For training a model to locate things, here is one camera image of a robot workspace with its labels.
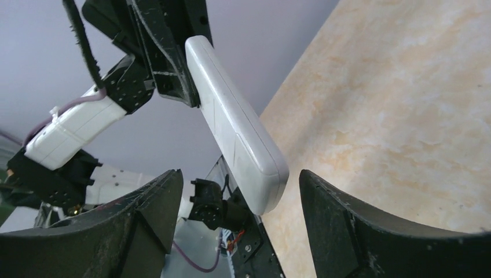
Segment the grey remote control with buttons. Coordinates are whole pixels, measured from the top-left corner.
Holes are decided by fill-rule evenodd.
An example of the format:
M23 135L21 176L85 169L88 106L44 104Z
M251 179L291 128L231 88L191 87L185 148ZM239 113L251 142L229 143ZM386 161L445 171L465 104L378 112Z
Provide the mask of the grey remote control with buttons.
M278 205L290 170L259 116L222 66L210 41L185 42L188 70L200 97L200 110L236 185L255 215Z

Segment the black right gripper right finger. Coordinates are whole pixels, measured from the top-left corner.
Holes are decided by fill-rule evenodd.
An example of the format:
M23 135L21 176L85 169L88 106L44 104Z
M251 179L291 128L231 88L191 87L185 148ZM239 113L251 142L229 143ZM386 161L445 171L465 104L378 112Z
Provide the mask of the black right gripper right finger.
M318 277L489 277L490 233L462 233L385 212L310 170L301 204Z

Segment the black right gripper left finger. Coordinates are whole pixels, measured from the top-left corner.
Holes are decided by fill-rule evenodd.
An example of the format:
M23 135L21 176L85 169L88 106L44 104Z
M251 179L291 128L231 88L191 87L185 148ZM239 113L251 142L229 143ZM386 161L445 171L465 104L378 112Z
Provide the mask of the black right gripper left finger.
M184 180L169 170L131 193L47 228L1 234L2 277L159 277Z

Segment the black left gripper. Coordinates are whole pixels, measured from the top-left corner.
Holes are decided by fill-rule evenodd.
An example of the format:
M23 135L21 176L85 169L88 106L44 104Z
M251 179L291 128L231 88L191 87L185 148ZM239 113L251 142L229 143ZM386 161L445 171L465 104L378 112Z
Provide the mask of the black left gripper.
M128 115L151 99L154 88L161 97L200 105L185 42L196 35L212 39L205 0L85 1L82 14L125 53L102 81L107 96Z

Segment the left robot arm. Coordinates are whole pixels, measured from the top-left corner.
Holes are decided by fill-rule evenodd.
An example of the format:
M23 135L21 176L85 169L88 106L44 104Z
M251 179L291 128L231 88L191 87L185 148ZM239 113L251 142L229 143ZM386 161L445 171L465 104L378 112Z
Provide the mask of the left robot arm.
M206 1L85 1L81 7L64 1L63 7L93 85L31 129L8 160L2 186L75 216L89 204L87 190L104 168L84 147L155 93L200 107L185 42L194 36L212 41L212 36ZM93 55L86 23L124 52L106 74Z

